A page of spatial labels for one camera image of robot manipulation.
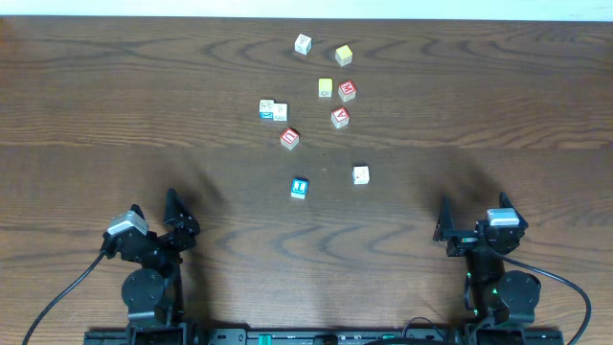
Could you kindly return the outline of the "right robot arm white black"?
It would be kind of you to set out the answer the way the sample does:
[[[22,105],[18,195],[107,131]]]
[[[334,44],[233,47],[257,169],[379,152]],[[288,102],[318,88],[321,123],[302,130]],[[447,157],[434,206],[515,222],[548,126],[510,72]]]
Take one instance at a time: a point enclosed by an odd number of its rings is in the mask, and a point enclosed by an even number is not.
[[[447,256],[465,258],[465,302],[493,327],[526,326],[535,320],[540,281],[530,273],[505,269],[506,256],[519,246],[527,228],[504,193],[499,206],[487,210],[472,230],[455,227],[449,200],[443,200],[433,240],[446,243]]]

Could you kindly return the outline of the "white block red dots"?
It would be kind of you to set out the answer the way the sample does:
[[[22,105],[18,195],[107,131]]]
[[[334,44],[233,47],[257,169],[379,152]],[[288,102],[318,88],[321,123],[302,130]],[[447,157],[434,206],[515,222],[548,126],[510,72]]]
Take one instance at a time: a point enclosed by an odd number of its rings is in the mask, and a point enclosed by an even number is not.
[[[370,169],[368,166],[355,166],[352,169],[352,180],[355,185],[365,185],[370,182]]]

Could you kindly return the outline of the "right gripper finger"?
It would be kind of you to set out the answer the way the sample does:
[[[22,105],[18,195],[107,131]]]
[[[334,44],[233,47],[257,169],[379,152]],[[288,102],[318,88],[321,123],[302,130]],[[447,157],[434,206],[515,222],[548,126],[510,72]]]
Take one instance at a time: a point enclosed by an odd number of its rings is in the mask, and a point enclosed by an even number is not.
[[[451,216],[449,200],[446,196],[442,199],[441,209],[433,234],[435,242],[449,241],[453,236],[454,224]]]
[[[507,196],[505,192],[499,193],[499,207],[506,209],[514,209],[514,206],[511,203],[511,200]]]

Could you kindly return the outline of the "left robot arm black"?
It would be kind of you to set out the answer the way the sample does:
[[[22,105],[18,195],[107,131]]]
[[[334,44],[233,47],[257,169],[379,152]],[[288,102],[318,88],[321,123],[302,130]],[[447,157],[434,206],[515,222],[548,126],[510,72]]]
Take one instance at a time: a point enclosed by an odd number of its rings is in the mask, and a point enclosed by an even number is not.
[[[101,253],[106,258],[120,256],[141,266],[122,286],[129,325],[139,330],[174,326],[185,313],[181,253],[195,247],[200,225],[173,188],[166,195],[164,223],[170,231],[159,236],[134,204],[112,219],[103,234]]]

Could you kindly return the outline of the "blue J block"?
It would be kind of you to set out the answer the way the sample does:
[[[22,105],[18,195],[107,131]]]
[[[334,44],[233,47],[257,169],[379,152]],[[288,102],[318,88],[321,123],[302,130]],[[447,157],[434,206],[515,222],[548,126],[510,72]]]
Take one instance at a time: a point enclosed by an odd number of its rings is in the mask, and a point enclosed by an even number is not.
[[[295,178],[292,180],[290,195],[293,198],[305,199],[308,191],[308,181]]]

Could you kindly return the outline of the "red A block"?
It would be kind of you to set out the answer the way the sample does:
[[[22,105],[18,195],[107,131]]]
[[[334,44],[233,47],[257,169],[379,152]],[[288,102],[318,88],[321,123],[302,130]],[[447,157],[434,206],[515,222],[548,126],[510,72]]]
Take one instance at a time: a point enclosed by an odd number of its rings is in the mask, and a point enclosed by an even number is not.
[[[339,107],[332,110],[330,117],[332,124],[338,129],[345,127],[350,122],[351,115],[345,107]]]

